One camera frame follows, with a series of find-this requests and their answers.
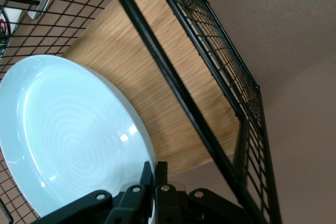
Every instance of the red wire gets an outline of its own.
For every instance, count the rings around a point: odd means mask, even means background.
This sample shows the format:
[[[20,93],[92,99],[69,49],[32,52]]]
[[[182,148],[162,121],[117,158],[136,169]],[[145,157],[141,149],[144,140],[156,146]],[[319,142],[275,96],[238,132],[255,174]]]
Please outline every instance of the red wire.
[[[4,34],[6,35],[7,25],[6,25],[6,22],[2,18],[0,18],[0,26],[4,28]]]

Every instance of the wood grain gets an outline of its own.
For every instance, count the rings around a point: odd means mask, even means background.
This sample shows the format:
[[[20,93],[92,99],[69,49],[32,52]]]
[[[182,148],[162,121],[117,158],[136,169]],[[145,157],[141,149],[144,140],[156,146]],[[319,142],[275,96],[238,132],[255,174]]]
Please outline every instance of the wood grain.
[[[135,0],[227,154],[239,121],[165,0]],[[137,31],[114,0],[64,53],[110,80],[132,103],[169,174],[211,157]]]

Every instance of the metal grid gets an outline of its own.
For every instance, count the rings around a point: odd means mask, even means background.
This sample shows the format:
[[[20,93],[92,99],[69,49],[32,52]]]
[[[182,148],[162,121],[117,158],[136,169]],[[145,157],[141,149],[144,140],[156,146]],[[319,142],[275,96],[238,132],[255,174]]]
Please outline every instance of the metal grid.
[[[112,0],[49,0],[47,8],[40,13],[36,11],[38,1],[0,0],[1,14],[5,13],[1,22],[0,81],[24,57],[61,56]],[[18,20],[11,20],[9,8],[21,11]],[[29,12],[37,12],[39,17],[32,19]],[[16,186],[1,149],[0,200],[14,223],[31,223],[39,217]]]
[[[111,0],[49,0],[47,9],[39,11],[41,15],[33,20],[27,12],[36,11],[34,1],[39,0],[31,0],[31,4],[19,7],[22,13],[18,20],[1,23],[0,80],[15,62],[24,57],[62,55]],[[0,0],[1,13],[6,13],[4,8],[18,8],[14,2]],[[281,220],[275,220],[274,205],[269,203],[275,188],[270,179],[272,170],[267,164],[270,158],[259,87],[206,0],[174,0],[174,3],[191,29],[189,35],[194,36],[195,47],[207,65],[215,69],[212,71],[214,77],[241,120],[235,158],[237,173],[247,182],[265,219],[281,223]],[[15,185],[1,150],[0,162],[0,199],[14,217],[14,223],[30,223],[38,215]]]
[[[6,27],[16,28],[14,31],[7,29],[5,34],[8,45],[4,55],[0,54],[2,58],[0,80],[15,62],[26,56],[62,55],[111,2],[111,0],[49,0],[47,9],[41,10],[41,15],[33,20],[27,12],[36,11],[37,1],[39,0],[0,0],[2,13],[4,8],[10,7],[22,10],[19,20],[10,21],[9,18],[11,26],[5,22],[5,18],[3,19]]]
[[[167,0],[241,122],[234,168],[268,223],[281,223],[259,86],[207,0]]]

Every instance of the brown wall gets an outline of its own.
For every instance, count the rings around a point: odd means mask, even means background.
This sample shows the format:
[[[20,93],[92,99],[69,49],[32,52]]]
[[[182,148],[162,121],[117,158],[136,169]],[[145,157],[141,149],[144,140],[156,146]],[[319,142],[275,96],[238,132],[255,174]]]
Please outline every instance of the brown wall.
[[[336,1],[209,2],[261,86],[283,222],[334,223]]]

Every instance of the cable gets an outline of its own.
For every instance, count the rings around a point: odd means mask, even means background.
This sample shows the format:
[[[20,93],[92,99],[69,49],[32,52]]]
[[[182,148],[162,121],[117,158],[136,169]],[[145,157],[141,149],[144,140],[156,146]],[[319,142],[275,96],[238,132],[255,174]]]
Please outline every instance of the cable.
[[[2,23],[4,22],[4,27],[1,26],[0,30],[0,61],[2,56],[5,54],[5,51],[7,49],[7,46],[9,44],[9,40],[12,36],[12,30],[11,30],[11,23],[9,22],[8,16],[5,12],[5,8],[2,6],[0,7],[1,13],[4,16],[4,20],[1,20]]]

